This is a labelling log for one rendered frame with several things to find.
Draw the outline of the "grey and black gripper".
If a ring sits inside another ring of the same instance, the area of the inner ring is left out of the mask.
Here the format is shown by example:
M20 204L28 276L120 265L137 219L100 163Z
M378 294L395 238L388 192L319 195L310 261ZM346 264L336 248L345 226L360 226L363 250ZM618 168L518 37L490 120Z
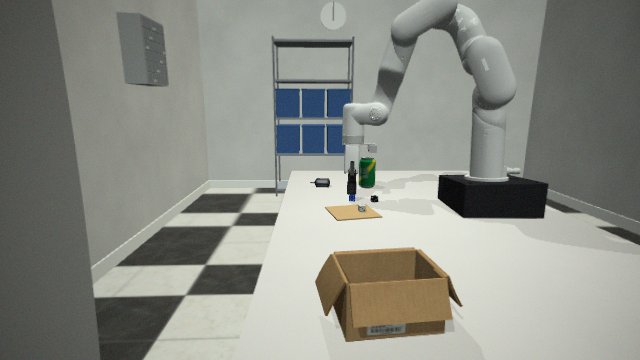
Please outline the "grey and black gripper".
M345 145L344 174L348 173L347 194L356 195L356 187L357 187L356 174L358 174L358 171L359 171L360 145L347 144L347 143L342 143L342 145ZM354 165L354 162L355 162L355 165ZM351 167L350 167L350 163L351 163Z

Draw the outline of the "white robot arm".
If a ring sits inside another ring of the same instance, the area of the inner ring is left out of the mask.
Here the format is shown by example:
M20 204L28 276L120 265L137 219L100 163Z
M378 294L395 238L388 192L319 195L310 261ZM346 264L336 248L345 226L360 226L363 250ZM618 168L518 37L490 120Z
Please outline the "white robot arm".
M504 166L506 104L516 94L516 80L501 43L486 36L476 13L458 0L421 0L394 19L372 102L343 106L342 143L368 145L369 153L377 153L375 143L364 143L365 124L388 120L418 36L431 28L451 35L464 70L477 86L472 94L470 174L464 179L508 181L507 175L520 174L520 168Z

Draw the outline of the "green soda can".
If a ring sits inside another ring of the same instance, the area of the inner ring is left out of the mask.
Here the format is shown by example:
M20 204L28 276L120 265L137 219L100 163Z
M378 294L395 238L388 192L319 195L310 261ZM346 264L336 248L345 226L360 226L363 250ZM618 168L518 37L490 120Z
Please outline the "green soda can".
M359 186L373 188L375 186L376 161L372 156L362 156L359 163Z

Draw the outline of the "tan square mat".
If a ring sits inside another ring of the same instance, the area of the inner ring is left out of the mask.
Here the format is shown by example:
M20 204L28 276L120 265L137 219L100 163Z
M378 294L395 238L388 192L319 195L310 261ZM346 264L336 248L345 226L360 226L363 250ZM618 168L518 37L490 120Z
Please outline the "tan square mat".
M371 219L382 218L380 214L374 211L372 208L366 206L365 212L358 211L358 205L344 205L344 206L329 206L325 209L337 220L358 220L358 219Z

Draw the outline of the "open brown cardboard box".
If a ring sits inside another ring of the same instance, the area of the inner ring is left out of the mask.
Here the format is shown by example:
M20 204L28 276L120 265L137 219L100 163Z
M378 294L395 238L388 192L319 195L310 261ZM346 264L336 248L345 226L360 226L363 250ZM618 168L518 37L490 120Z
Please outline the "open brown cardboard box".
M450 276L414 247L334 252L315 284L346 342L444 334L449 296L463 306Z

